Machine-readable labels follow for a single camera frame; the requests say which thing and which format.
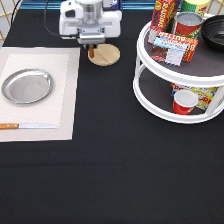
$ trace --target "cracker box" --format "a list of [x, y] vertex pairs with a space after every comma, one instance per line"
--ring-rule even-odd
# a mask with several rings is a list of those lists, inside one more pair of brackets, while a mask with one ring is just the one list
[[149, 31], [148, 43], [153, 44], [157, 33], [165, 31], [176, 5], [176, 0], [157, 0], [152, 15], [152, 23]]
[[188, 44], [168, 37], [156, 37], [151, 58], [156, 61], [180, 66], [187, 51]]
[[194, 52], [195, 52], [195, 49], [196, 49], [197, 44], [198, 44], [198, 40], [174, 35], [174, 34], [171, 34], [171, 33], [164, 33], [164, 32], [159, 32], [158, 36], [167, 37], [171, 40], [175, 40], [175, 41], [178, 41], [178, 42], [188, 44], [189, 46], [188, 46], [187, 52], [184, 56], [184, 61], [191, 62], [192, 57], [193, 57]]
[[206, 110], [208, 108], [209, 104], [212, 101], [212, 98], [214, 97], [215, 93], [218, 90], [218, 87], [195, 88], [195, 87], [189, 87], [189, 86], [184, 86], [184, 85], [179, 85], [179, 84], [174, 84], [174, 83], [172, 83], [171, 86], [173, 87], [172, 96], [174, 96], [174, 94], [181, 89], [187, 89], [194, 93], [197, 93], [199, 101], [198, 101], [198, 105], [196, 107], [198, 107], [202, 110]]

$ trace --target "black pan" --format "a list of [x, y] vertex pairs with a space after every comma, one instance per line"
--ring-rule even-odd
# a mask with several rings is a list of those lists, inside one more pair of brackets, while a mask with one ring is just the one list
[[201, 34], [209, 47], [224, 52], [224, 15], [206, 19], [202, 24]]

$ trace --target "paper mat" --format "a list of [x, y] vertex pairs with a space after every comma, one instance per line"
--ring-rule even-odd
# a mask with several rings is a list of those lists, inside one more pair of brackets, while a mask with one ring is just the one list
[[44, 123], [57, 129], [1, 130], [0, 141], [42, 141], [72, 139], [79, 48], [2, 48], [0, 85], [21, 69], [40, 68], [54, 79], [52, 92], [45, 99], [14, 105], [0, 96], [0, 123]]

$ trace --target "red cup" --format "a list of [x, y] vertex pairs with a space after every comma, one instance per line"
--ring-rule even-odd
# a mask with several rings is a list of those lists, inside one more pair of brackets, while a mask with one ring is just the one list
[[198, 95], [189, 90], [179, 90], [174, 95], [173, 111], [180, 115], [189, 115], [198, 104]]

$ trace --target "round wooden disc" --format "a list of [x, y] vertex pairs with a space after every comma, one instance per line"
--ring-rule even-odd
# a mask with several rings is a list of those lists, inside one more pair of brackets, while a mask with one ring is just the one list
[[111, 44], [99, 44], [98, 48], [94, 49], [94, 57], [89, 57], [89, 60], [96, 65], [108, 66], [116, 63], [119, 58], [120, 51], [117, 47]]

